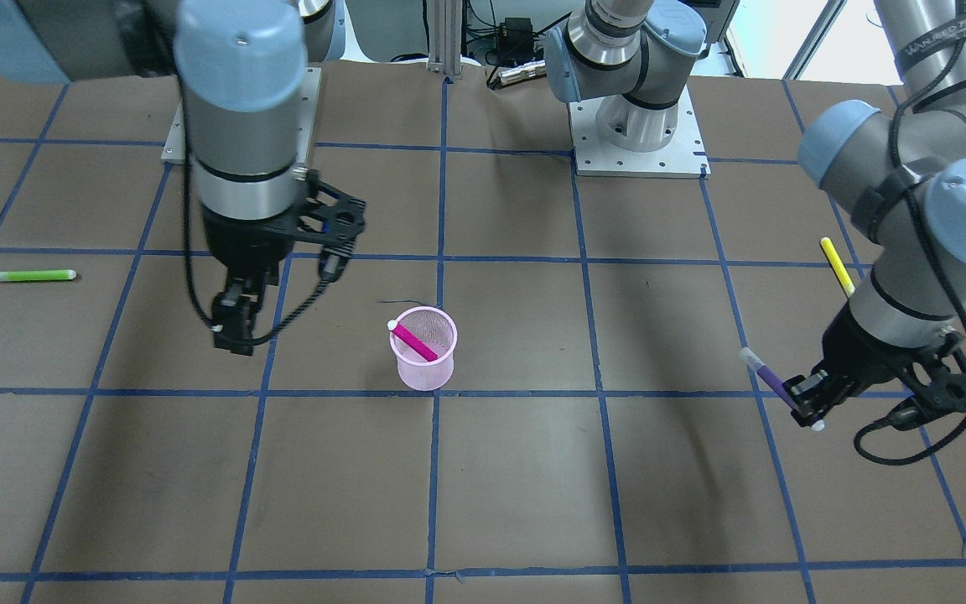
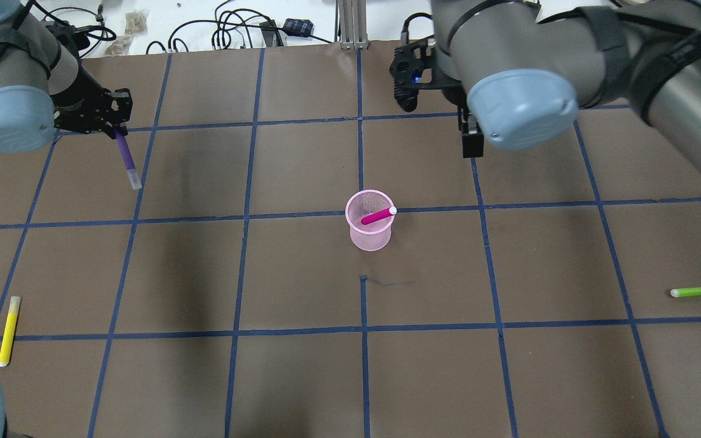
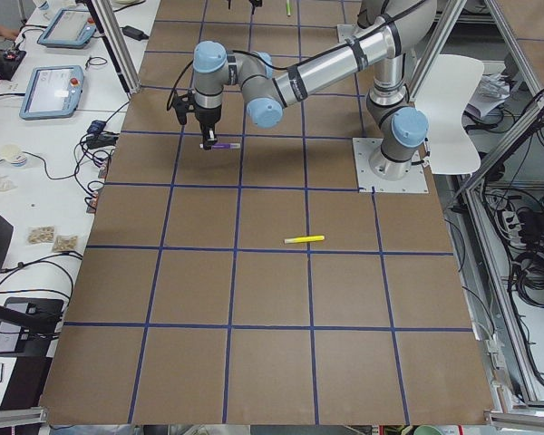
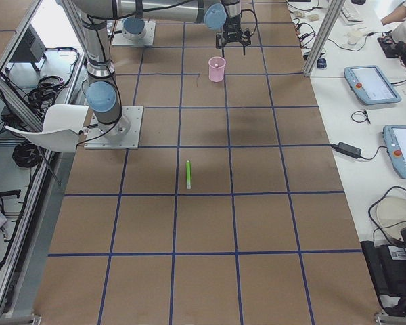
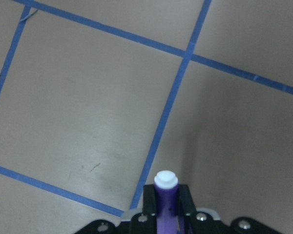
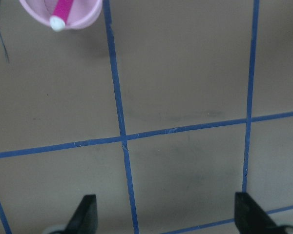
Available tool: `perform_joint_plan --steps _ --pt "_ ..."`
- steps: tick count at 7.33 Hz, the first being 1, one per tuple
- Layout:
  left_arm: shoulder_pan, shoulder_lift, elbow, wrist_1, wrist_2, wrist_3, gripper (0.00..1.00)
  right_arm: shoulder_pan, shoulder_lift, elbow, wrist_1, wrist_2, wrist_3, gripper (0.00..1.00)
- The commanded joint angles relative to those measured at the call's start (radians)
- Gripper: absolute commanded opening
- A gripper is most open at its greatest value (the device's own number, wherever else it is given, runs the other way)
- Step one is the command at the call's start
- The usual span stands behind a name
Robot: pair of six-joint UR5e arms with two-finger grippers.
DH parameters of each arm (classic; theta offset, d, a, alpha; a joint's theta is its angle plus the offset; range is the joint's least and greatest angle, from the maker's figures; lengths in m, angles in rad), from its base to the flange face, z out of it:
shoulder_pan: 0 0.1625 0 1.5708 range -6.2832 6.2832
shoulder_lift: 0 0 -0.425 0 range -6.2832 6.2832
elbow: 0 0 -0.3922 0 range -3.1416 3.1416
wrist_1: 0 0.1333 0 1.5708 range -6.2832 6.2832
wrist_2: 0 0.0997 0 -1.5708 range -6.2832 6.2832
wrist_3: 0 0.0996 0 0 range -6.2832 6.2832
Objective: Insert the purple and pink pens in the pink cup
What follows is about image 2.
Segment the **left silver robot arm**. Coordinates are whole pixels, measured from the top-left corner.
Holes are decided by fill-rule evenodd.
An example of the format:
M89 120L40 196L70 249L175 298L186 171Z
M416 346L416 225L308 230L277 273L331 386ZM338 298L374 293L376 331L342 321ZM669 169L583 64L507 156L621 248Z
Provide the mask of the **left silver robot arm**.
M101 86L80 52L90 39L114 41L101 16L75 27L52 12L37 19L35 1L0 1L0 152L41 149L56 130L112 139L127 135L133 97Z

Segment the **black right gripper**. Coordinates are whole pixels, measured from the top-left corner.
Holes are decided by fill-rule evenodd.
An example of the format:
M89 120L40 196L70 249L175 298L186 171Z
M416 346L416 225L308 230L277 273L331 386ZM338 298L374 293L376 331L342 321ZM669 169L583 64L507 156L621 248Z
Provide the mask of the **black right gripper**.
M457 105L457 125L461 132L462 158L483 158L484 134L476 129L476 117L467 105Z

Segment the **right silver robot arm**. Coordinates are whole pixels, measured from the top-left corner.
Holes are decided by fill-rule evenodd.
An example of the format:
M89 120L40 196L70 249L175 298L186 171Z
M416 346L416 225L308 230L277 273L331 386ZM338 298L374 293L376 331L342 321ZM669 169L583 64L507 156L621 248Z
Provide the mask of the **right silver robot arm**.
M617 98L701 172L701 1L577 7L542 21L523 1L432 1L439 64L498 148L565 131Z

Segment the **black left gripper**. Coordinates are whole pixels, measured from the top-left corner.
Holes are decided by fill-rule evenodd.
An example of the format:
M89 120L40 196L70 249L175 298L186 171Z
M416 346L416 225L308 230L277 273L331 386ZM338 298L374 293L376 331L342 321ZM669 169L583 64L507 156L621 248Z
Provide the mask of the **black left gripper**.
M59 130L85 135L101 132L114 141L117 135L128 135L126 123L133 111L131 89L111 91L89 73L78 73L68 88L53 93L52 102Z

